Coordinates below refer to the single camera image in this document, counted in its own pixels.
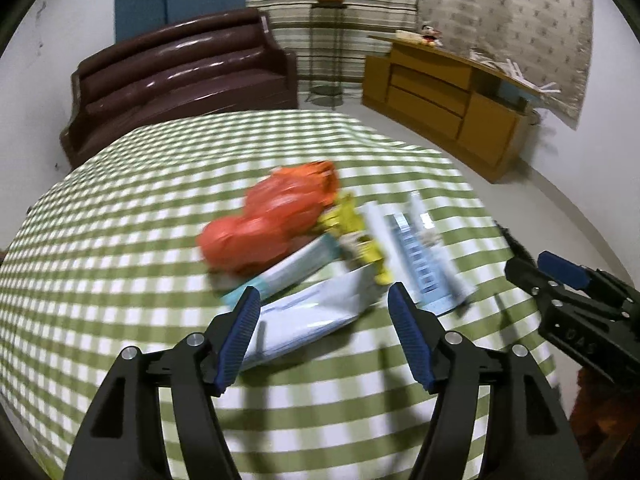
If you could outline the dark brown leather sofa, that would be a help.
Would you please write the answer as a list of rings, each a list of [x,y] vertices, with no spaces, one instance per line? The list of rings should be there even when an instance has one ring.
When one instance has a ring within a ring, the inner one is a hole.
[[[77,168],[142,126],[241,110],[295,110],[297,58],[257,8],[207,14],[119,41],[70,76],[60,141]]]

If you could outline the striped curtain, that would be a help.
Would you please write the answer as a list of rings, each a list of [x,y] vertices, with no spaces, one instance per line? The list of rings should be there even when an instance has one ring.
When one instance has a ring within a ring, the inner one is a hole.
[[[278,44],[296,53],[303,87],[337,79],[347,91],[359,91],[364,59],[387,51],[372,37],[416,26],[418,0],[345,0],[343,10],[315,9],[316,2],[246,0],[269,14]]]

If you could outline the red plastic bag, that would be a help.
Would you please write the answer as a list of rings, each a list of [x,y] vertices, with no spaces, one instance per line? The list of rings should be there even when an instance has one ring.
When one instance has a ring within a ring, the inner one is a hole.
[[[209,222],[196,239],[198,249],[213,272],[262,272],[308,242],[337,192],[328,160],[273,170],[248,190],[239,214]]]

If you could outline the small toy figurine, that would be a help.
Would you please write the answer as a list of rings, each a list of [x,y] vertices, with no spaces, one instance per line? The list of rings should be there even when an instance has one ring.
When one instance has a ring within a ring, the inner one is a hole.
[[[442,33],[431,24],[424,23],[421,26],[421,36],[423,43],[429,47],[439,48],[442,46]]]

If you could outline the white milk powder pouch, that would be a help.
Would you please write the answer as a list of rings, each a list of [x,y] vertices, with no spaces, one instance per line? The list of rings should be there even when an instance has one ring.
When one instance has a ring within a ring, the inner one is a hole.
[[[375,268],[369,264],[266,304],[241,370],[285,356],[355,322],[381,294]]]

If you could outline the patterned beige wall cloth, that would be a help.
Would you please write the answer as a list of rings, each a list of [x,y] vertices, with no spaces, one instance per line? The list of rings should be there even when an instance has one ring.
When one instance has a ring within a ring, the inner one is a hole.
[[[578,122],[592,50],[592,0],[418,0],[418,21],[445,49],[518,66],[546,107]]]

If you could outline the white flat sachet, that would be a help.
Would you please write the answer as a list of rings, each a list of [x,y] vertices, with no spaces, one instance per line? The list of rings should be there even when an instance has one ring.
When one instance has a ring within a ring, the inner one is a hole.
[[[407,270],[404,257],[397,247],[392,230],[385,220],[382,207],[375,200],[371,200],[361,205],[359,212],[366,222],[369,234],[382,250],[385,267],[390,272],[390,280],[393,283],[401,282],[404,284],[411,299],[417,300],[413,278]]]

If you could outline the white router with antennas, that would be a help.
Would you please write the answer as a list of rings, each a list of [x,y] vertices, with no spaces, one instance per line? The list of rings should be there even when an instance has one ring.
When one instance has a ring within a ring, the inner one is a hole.
[[[538,84],[534,84],[529,81],[524,76],[524,73],[518,63],[513,62],[510,58],[505,58],[503,61],[499,61],[489,53],[478,49],[471,49],[470,60],[490,68],[491,70],[496,70],[498,73],[503,74],[506,78],[510,79],[510,81],[515,81],[530,91],[540,94],[560,94],[562,92],[555,81],[548,82],[548,84],[543,84],[542,86],[538,86]]]

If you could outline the light blue tube box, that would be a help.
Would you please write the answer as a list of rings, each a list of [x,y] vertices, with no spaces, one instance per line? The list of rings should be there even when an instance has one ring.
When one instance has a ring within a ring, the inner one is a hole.
[[[445,275],[431,251],[419,240],[416,229],[400,212],[389,214],[385,220],[410,275],[414,302],[436,316],[452,310],[456,304]]]

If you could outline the wooden sideboard cabinet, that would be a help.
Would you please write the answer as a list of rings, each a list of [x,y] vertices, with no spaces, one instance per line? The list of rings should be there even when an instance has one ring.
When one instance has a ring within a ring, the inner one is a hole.
[[[516,164],[544,94],[426,44],[387,38],[364,59],[364,106],[399,122],[495,183]]]

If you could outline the black metal plant stand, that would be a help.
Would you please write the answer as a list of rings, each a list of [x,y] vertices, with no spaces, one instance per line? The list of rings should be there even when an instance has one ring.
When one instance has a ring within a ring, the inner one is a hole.
[[[309,9],[306,101],[335,110],[344,102],[344,18],[348,5],[313,3]]]

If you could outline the yellow crumpled wrapper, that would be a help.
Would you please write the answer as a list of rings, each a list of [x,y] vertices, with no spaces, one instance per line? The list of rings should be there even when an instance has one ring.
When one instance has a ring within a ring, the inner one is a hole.
[[[352,193],[337,194],[333,205],[320,214],[317,226],[336,239],[338,247],[349,261],[357,266],[372,266],[376,284],[392,284],[392,274],[387,269],[384,252],[357,210],[356,198]]]

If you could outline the teal white tube box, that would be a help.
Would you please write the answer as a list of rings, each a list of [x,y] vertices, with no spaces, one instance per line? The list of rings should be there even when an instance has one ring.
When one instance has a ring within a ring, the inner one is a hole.
[[[256,289],[261,300],[276,296],[282,290],[306,280],[339,256],[337,240],[331,234],[322,234],[294,254],[228,292],[221,301],[225,306],[234,307],[247,287]]]

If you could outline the green white checkered tablecloth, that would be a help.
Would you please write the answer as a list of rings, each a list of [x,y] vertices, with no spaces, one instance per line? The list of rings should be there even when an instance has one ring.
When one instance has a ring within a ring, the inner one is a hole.
[[[386,295],[445,330],[522,344],[547,378],[511,251],[442,154],[333,112],[266,110],[137,128],[29,209],[1,266],[1,402],[52,479],[124,349],[167,351],[231,310],[262,314],[214,408],[245,479],[398,479],[436,399]]]

